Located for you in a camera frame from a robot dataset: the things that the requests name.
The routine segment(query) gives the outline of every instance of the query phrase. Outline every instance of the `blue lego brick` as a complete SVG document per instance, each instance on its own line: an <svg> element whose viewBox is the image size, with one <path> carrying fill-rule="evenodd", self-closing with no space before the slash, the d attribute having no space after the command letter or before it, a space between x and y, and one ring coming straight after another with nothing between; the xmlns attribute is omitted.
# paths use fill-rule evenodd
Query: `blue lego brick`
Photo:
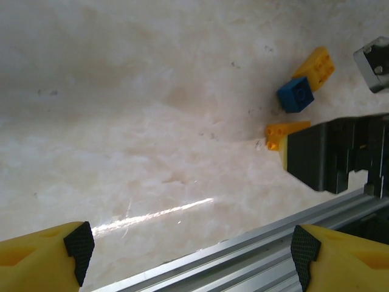
<svg viewBox="0 0 389 292"><path fill-rule="evenodd" d="M277 91L277 96L287 113L299 113L315 100L306 77L292 79Z"/></svg>

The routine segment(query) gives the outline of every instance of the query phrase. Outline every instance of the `aluminum rail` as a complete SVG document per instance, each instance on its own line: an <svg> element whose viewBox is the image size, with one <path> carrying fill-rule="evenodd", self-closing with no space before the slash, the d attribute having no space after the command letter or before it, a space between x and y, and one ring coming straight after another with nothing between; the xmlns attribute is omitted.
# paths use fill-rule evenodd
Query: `aluminum rail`
<svg viewBox="0 0 389 292"><path fill-rule="evenodd" d="M389 199L360 189L95 292L301 291L290 253L294 227L338 229L386 206Z"/></svg>

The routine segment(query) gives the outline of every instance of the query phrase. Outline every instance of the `white marble table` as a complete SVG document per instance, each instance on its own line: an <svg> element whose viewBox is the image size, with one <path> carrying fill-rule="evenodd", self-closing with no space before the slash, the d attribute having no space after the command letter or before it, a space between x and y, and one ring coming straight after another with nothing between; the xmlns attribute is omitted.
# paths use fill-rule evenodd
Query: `white marble table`
<svg viewBox="0 0 389 292"><path fill-rule="evenodd" d="M83 291L333 198L282 170L267 123L389 111L353 62L388 1L0 7L0 240L90 221ZM322 45L336 72L286 115L275 91Z"/></svg>

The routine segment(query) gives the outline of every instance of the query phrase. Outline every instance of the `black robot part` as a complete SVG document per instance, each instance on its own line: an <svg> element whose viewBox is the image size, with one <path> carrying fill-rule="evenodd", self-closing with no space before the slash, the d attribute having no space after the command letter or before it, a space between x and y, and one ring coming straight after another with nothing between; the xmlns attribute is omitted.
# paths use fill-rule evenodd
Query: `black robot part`
<svg viewBox="0 0 389 292"><path fill-rule="evenodd" d="M387 196L389 114L343 117L287 137L287 171L322 192L348 188L351 171L368 171L364 192Z"/></svg>

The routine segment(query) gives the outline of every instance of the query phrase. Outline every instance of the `dark speck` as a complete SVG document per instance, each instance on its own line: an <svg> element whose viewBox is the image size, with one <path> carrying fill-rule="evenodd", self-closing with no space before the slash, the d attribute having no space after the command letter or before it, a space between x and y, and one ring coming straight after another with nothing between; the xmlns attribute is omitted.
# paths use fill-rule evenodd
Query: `dark speck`
<svg viewBox="0 0 389 292"><path fill-rule="evenodd" d="M218 137L213 133L211 134L211 139L219 141Z"/></svg>
<svg viewBox="0 0 389 292"><path fill-rule="evenodd" d="M265 52L270 53L270 52L273 52L273 51L274 51L274 49L272 47L265 46Z"/></svg>

